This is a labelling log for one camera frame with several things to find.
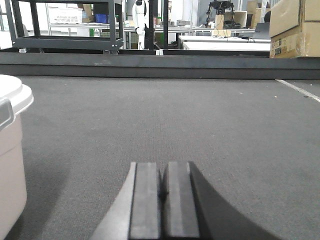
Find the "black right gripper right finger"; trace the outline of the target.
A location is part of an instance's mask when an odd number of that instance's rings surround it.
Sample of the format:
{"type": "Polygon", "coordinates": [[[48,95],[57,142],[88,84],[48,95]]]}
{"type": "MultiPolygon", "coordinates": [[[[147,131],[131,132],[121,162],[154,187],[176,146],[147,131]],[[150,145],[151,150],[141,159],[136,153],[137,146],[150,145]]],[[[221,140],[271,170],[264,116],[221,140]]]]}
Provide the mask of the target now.
{"type": "Polygon", "coordinates": [[[234,208],[194,162],[171,161],[164,172],[166,240],[277,240],[234,208]]]}

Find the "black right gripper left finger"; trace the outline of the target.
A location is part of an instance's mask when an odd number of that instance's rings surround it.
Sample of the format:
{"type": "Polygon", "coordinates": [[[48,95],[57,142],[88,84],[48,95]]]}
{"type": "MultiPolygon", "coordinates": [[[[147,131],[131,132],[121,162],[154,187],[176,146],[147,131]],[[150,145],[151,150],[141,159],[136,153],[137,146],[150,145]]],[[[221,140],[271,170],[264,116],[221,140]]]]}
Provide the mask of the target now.
{"type": "Polygon", "coordinates": [[[159,173],[154,162],[131,162],[114,202],[92,240],[159,240],[159,173]]]}

